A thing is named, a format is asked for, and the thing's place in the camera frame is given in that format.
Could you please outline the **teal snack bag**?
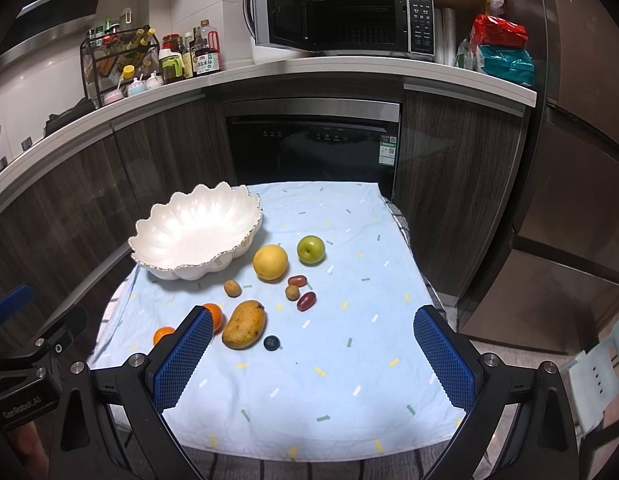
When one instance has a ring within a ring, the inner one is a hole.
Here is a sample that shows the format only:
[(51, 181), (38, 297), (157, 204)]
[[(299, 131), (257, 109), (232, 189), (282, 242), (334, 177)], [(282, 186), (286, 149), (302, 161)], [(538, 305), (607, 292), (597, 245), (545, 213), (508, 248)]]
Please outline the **teal snack bag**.
[(535, 65), (524, 49), (480, 44), (475, 52), (477, 71), (497, 77), (525, 88), (535, 84)]

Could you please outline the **dark refrigerator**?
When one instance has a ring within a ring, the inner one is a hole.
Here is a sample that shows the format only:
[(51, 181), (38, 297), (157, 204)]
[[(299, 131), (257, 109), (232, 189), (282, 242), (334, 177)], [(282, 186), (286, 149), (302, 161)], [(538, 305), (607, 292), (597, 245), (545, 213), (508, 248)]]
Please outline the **dark refrigerator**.
[(480, 341), (574, 354), (619, 316), (619, 26), (600, 0), (506, 0), (537, 101), (503, 229), (458, 303)]

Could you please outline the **brown longan fruit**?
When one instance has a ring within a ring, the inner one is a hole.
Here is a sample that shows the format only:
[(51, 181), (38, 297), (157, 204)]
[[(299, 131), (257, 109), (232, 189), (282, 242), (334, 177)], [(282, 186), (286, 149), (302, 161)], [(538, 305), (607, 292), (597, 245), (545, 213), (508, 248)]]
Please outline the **brown longan fruit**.
[(288, 285), (285, 294), (290, 301), (296, 301), (300, 297), (300, 289), (296, 285)]
[(241, 295), (241, 286), (234, 280), (229, 280), (224, 283), (224, 291), (230, 298), (236, 298)]

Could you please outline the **green lidded jar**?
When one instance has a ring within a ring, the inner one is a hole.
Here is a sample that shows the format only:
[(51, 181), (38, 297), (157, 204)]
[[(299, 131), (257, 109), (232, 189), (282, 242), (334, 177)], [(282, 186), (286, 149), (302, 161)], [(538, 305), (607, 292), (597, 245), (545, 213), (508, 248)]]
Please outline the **green lidded jar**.
[(183, 58), (180, 52), (163, 48), (159, 51), (160, 72), (165, 84), (181, 81), (185, 78)]

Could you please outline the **yellow grapefruit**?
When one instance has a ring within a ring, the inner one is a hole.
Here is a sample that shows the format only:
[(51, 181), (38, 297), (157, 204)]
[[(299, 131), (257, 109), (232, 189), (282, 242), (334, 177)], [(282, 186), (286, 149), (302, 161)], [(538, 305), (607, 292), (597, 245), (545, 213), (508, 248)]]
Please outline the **yellow grapefruit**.
[(278, 245), (266, 245), (255, 252), (252, 266), (260, 280), (277, 281), (288, 269), (288, 255)]

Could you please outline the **red grape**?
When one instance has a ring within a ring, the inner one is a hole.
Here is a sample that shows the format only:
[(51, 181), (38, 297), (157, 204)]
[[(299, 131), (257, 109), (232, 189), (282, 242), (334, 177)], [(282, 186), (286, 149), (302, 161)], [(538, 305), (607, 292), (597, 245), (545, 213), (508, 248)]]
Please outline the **red grape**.
[(305, 292), (303, 296), (300, 297), (298, 302), (296, 303), (296, 307), (299, 311), (305, 312), (309, 308), (313, 307), (316, 304), (317, 296), (315, 292)]
[(308, 284), (308, 279), (304, 275), (294, 275), (288, 278), (288, 284), (296, 287), (304, 287)]

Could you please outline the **orange mandarin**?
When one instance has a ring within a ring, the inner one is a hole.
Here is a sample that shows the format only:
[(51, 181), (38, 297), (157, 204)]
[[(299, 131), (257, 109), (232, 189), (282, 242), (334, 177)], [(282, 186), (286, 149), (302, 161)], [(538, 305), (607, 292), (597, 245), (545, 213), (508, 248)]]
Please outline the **orange mandarin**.
[(175, 328), (171, 326), (163, 326), (159, 328), (153, 334), (153, 337), (152, 337), (153, 346), (156, 346), (163, 337), (172, 335), (172, 333), (174, 332), (175, 332)]
[(205, 304), (203, 308), (212, 315), (214, 333), (219, 333), (224, 325), (224, 314), (221, 307), (218, 304)]

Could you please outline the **built-in black dishwasher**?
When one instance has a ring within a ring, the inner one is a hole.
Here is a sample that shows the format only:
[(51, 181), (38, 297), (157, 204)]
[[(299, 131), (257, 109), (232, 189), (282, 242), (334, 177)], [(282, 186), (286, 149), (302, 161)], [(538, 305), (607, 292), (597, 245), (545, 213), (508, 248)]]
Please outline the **built-in black dishwasher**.
[(375, 183), (394, 194), (401, 127), (397, 103), (341, 98), (231, 102), (225, 106), (236, 177)]

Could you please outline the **light blue patterned tablecloth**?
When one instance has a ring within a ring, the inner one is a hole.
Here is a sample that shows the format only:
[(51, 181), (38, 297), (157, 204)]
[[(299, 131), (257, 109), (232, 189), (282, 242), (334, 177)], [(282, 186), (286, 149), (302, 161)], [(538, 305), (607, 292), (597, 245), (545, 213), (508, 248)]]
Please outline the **light blue patterned tablecloth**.
[[(227, 348), (214, 338), (175, 408), (164, 414), (188, 448), (262, 460), (360, 460), (448, 440), (462, 420), (413, 336), (415, 312), (431, 300), (405, 237), (377, 185), (258, 184), (264, 222), (255, 247), (278, 245), (289, 273), (304, 275), (316, 304), (301, 312), (282, 284), (255, 274), (250, 255), (195, 282), (162, 281), (136, 268), (116, 292), (89, 358), (118, 366), (148, 352), (163, 326), (197, 304), (236, 308), (223, 285), (265, 308), (264, 344)], [(308, 266), (296, 246), (325, 243)]]

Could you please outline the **light green plastic stool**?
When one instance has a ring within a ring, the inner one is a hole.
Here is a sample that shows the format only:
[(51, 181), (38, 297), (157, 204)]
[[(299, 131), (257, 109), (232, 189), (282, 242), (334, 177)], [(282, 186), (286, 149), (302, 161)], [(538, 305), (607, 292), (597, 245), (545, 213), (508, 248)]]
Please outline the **light green plastic stool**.
[(605, 410), (619, 395), (619, 319), (602, 342), (562, 365), (560, 375), (576, 437), (583, 438), (603, 421)]

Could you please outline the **green apple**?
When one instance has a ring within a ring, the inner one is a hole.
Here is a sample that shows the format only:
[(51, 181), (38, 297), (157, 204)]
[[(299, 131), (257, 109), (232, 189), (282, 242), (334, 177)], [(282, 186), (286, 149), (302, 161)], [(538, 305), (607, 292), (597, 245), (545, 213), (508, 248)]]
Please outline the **green apple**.
[(296, 252), (302, 263), (314, 266), (323, 261), (326, 255), (326, 247), (323, 240), (316, 235), (304, 236), (296, 246)]

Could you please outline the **dark blueberry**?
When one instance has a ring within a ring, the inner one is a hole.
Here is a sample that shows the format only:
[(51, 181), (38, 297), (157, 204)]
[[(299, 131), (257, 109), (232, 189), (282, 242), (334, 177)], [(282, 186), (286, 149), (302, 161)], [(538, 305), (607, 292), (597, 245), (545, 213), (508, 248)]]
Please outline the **dark blueberry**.
[(280, 340), (277, 336), (270, 335), (264, 339), (264, 348), (267, 351), (276, 351), (280, 348)]

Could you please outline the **black microwave oven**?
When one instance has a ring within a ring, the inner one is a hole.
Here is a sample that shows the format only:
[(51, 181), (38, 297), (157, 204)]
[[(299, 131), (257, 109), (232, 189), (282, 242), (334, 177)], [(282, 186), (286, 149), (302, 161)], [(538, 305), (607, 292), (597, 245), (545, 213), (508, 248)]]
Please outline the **black microwave oven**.
[(433, 0), (244, 0), (242, 11), (260, 47), (435, 57)]

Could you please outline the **white scalloped ceramic bowl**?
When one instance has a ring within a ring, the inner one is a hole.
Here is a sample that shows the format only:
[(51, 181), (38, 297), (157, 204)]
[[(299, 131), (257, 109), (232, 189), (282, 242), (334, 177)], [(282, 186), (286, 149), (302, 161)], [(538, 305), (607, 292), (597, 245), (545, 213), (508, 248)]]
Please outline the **white scalloped ceramic bowl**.
[(261, 197), (244, 185), (197, 185), (155, 204), (128, 239), (133, 260), (164, 281), (198, 281), (244, 255), (263, 222)]

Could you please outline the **yellow-brown mango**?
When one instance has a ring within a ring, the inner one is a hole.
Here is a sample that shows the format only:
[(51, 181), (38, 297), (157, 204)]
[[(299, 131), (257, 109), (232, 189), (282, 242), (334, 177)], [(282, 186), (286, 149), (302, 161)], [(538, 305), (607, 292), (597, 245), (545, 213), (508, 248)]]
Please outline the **yellow-brown mango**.
[(222, 343), (232, 350), (247, 349), (258, 341), (265, 330), (266, 311), (256, 300), (238, 304), (222, 333)]

